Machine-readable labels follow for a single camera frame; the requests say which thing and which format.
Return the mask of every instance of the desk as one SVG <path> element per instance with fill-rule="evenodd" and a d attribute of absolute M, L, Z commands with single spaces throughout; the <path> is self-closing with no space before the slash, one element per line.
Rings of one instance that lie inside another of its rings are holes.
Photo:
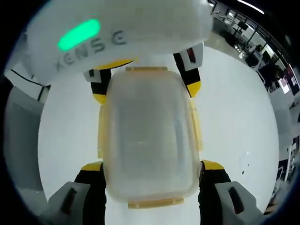
<path fill-rule="evenodd" d="M 178 72 L 171 54 L 142 58 L 136 64 L 167 65 Z M 204 147 L 200 158 L 222 164 L 230 178 L 244 185 L 264 211 L 278 169 L 278 134 L 268 94 L 256 72 L 217 50 L 204 47 L 199 71 L 202 87 L 195 104 Z M 38 140 L 40 176 L 47 198 L 67 181 L 73 181 L 83 165 L 98 161 L 98 114 L 99 104 L 82 74 L 53 81 Z M 108 196 L 106 224 L 133 225 L 142 221 L 144 225 L 181 225 L 189 221 L 198 225 L 197 195 L 185 199 L 182 205 L 150 210 L 129 210 L 126 204 Z"/>
<path fill-rule="evenodd" d="M 213 18 L 213 31 L 217 34 L 220 34 L 222 31 L 226 30 L 228 25 L 223 22 L 222 18 L 219 18 L 218 15 Z"/>

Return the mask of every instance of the translucent plastic container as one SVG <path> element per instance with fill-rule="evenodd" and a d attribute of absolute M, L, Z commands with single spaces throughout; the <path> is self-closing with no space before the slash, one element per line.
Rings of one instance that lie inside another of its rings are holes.
<path fill-rule="evenodd" d="M 114 199 L 181 199 L 199 187 L 189 101 L 174 72 L 124 71 L 112 77 L 102 106 L 102 149 L 107 191 Z"/>

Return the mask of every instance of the white floor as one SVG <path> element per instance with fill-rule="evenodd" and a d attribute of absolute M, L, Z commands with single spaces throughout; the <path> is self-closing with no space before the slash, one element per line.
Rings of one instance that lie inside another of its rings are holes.
<path fill-rule="evenodd" d="M 235 59 L 245 63 L 244 60 L 239 58 L 239 52 L 232 48 L 223 37 L 218 35 L 217 33 L 211 32 L 210 37 L 207 41 L 204 42 L 204 45 L 213 49 L 216 49 L 220 52 L 223 52 Z"/>

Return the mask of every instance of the container lid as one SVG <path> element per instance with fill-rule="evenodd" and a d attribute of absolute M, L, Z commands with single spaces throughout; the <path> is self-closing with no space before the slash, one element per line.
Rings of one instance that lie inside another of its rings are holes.
<path fill-rule="evenodd" d="M 103 162 L 113 198 L 142 202 L 193 194 L 199 187 L 199 155 L 179 74 L 116 73 L 103 107 Z"/>

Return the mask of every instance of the ceiling light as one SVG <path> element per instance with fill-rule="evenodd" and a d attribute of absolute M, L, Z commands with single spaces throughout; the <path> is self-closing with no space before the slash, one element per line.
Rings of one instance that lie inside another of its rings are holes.
<path fill-rule="evenodd" d="M 289 45 L 292 45 L 292 42 L 291 42 L 289 36 L 285 35 L 285 40 Z"/>
<path fill-rule="evenodd" d="M 251 4 L 249 4 L 248 2 L 245 2 L 245 1 L 242 1 L 242 0 L 238 0 L 238 1 L 240 3 L 245 4 L 246 6 L 249 6 L 249 7 L 253 8 L 253 9 L 255 9 L 256 11 L 260 12 L 261 14 L 264 14 L 264 12 L 261 9 L 255 7 L 255 6 L 251 5 Z"/>

